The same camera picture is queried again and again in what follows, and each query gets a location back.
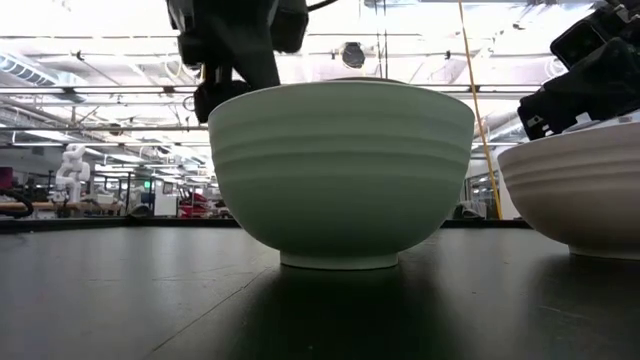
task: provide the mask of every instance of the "white bowl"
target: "white bowl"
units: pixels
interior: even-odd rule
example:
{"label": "white bowl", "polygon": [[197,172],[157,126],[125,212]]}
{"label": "white bowl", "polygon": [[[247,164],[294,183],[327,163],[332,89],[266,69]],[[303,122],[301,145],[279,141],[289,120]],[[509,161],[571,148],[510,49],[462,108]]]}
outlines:
{"label": "white bowl", "polygon": [[393,266],[455,206],[474,116],[437,92],[377,81],[280,86],[209,117],[220,192],[288,265]]}
{"label": "white bowl", "polygon": [[640,123],[536,140],[498,156],[511,200],[575,254],[640,260]]}

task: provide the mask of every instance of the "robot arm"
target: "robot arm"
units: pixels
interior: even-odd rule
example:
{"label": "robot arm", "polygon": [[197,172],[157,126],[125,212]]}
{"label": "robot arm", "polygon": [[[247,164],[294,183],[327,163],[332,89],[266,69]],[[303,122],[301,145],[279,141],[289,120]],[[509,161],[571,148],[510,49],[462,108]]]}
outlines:
{"label": "robot arm", "polygon": [[[274,51],[302,46],[309,11],[305,0],[167,0],[185,65],[204,65],[204,82],[194,94],[198,121],[235,96],[280,85]],[[233,70],[244,81],[232,81]]]}
{"label": "robot arm", "polygon": [[628,5],[597,3],[553,41],[551,52],[569,71],[520,100],[530,140],[562,133],[583,113],[608,120],[640,108],[640,4]]}

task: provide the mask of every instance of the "table surface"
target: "table surface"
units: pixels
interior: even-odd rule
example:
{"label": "table surface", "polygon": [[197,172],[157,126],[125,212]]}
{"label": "table surface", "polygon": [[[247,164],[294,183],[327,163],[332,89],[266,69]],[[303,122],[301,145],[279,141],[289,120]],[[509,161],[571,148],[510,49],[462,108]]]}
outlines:
{"label": "table surface", "polygon": [[0,236],[0,359],[637,359],[640,263],[442,230],[386,270],[279,265],[239,229]]}

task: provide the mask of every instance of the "ceiling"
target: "ceiling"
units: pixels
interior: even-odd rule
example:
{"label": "ceiling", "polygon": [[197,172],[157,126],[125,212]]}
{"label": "ceiling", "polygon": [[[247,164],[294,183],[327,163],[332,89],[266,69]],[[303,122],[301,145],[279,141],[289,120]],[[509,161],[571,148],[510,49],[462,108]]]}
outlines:
{"label": "ceiling", "polygon": [[[277,55],[282,82],[379,76],[418,86],[470,83],[456,2],[384,3],[341,0],[313,12],[302,50]],[[531,85],[528,91],[534,91],[562,74],[565,69],[549,53],[549,44],[590,12],[591,2],[579,1],[560,5],[504,1],[464,4],[475,83]],[[197,128],[188,93],[91,94],[69,101],[37,93],[42,89],[35,87],[197,85],[199,73],[180,62],[176,33],[171,30],[164,0],[8,1],[0,14],[0,34],[0,87],[30,87],[20,94],[0,94],[0,102],[4,102],[0,111],[6,112],[0,113],[0,124],[180,127],[181,131],[63,135],[92,143],[166,143],[163,153],[169,151],[189,163],[198,159],[198,164],[213,170],[206,146],[208,135],[200,131],[206,129]],[[345,42],[362,44],[367,53],[363,69],[348,68],[335,56]],[[377,56],[378,49],[383,56]],[[16,70],[18,66],[22,66],[20,71]],[[515,113],[517,97],[480,95],[479,110],[489,128],[489,140],[523,140]],[[473,104],[469,96],[463,101]],[[19,137],[20,141],[61,141],[55,139],[59,136],[51,136],[52,132],[40,133],[47,136],[23,132]],[[11,135],[0,134],[5,135],[0,141]],[[171,145],[187,142],[192,146]],[[157,156],[154,146],[92,149],[107,155],[136,154],[155,164],[166,158]],[[114,157],[109,161],[123,162]]]}

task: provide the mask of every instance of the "bowl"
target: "bowl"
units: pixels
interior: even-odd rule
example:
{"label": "bowl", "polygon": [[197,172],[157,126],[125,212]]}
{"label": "bowl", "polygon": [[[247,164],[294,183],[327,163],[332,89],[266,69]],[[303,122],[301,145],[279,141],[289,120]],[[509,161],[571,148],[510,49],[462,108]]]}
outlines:
{"label": "bowl", "polygon": [[209,117],[220,192],[286,265],[371,269],[431,235],[455,206],[474,115],[413,86],[327,81],[234,98]]}
{"label": "bowl", "polygon": [[640,260],[640,123],[536,140],[498,156],[514,206],[574,254]]}

